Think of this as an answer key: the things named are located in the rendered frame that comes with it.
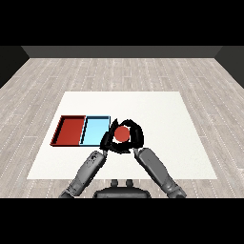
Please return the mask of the dark grey robot body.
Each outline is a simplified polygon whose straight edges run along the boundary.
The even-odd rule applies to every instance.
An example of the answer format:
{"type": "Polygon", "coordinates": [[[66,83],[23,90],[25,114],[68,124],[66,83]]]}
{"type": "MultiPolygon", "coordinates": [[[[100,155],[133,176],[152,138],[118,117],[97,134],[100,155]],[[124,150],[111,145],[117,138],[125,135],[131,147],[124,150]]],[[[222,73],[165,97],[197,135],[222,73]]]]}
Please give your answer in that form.
{"type": "Polygon", "coordinates": [[[131,179],[126,180],[125,187],[118,186],[118,180],[113,179],[109,188],[96,191],[93,198],[151,198],[148,191],[135,188],[131,179]]]}

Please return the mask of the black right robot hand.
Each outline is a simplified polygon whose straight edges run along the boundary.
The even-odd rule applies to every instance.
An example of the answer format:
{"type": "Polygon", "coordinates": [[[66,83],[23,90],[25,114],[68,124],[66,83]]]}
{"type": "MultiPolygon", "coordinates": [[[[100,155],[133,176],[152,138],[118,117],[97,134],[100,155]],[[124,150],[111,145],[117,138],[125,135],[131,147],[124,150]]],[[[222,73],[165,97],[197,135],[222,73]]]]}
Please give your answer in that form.
{"type": "Polygon", "coordinates": [[[124,120],[121,124],[114,120],[111,125],[112,135],[115,135],[119,127],[129,127],[129,139],[121,143],[112,142],[112,151],[116,153],[130,153],[130,149],[139,149],[144,145],[144,135],[142,128],[131,119],[124,120]]]}

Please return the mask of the red shallow open box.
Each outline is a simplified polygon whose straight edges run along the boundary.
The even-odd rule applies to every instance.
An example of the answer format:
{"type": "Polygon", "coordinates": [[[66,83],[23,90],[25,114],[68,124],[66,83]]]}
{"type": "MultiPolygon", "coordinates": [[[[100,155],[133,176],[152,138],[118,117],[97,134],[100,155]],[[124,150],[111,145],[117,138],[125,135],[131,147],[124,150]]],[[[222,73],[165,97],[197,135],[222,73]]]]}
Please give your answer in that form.
{"type": "Polygon", "coordinates": [[[85,115],[62,115],[51,140],[53,147],[79,147],[85,115]]]}

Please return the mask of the light blue shallow open box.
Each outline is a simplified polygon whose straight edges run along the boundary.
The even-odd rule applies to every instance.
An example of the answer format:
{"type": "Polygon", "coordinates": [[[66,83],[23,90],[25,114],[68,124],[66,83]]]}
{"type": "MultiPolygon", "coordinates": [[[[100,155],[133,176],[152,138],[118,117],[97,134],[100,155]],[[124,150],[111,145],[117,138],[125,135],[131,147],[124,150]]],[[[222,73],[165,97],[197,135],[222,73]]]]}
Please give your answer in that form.
{"type": "Polygon", "coordinates": [[[80,136],[81,147],[98,147],[109,130],[111,118],[108,115],[88,115],[80,136]]]}

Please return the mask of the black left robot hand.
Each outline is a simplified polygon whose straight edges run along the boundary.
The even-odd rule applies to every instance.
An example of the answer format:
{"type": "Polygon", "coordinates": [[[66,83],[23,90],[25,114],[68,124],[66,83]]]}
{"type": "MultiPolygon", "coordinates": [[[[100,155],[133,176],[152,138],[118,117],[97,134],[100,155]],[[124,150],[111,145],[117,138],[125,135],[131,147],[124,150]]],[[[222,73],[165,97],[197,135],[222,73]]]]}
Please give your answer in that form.
{"type": "Polygon", "coordinates": [[[104,155],[107,155],[108,151],[118,153],[118,149],[116,148],[115,144],[112,142],[114,137],[114,132],[117,128],[118,128],[118,121],[114,119],[109,130],[104,133],[101,139],[100,150],[103,151],[104,155]]]}

